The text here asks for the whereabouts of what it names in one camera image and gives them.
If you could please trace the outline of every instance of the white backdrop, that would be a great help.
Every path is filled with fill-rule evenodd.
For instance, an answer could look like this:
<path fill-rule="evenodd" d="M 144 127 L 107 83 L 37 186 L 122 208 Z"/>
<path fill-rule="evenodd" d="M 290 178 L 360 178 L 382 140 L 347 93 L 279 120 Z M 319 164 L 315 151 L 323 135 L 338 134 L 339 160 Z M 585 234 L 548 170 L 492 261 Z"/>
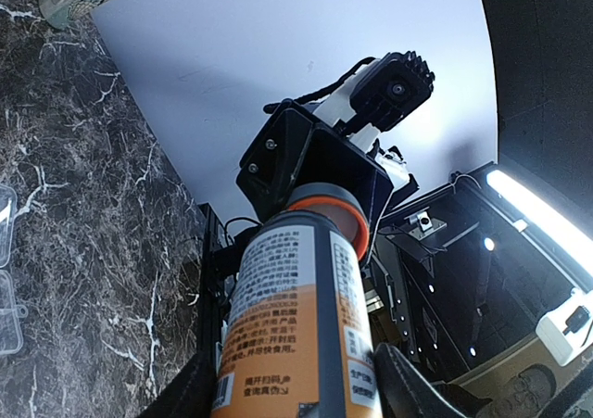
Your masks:
<path fill-rule="evenodd" d="M 416 196 L 497 160 L 481 0 L 114 0 L 94 17 L 177 172 L 223 220 L 252 212 L 234 179 L 261 107 L 367 56 L 416 50 L 435 72 L 431 99 L 382 138 L 404 154 Z"/>

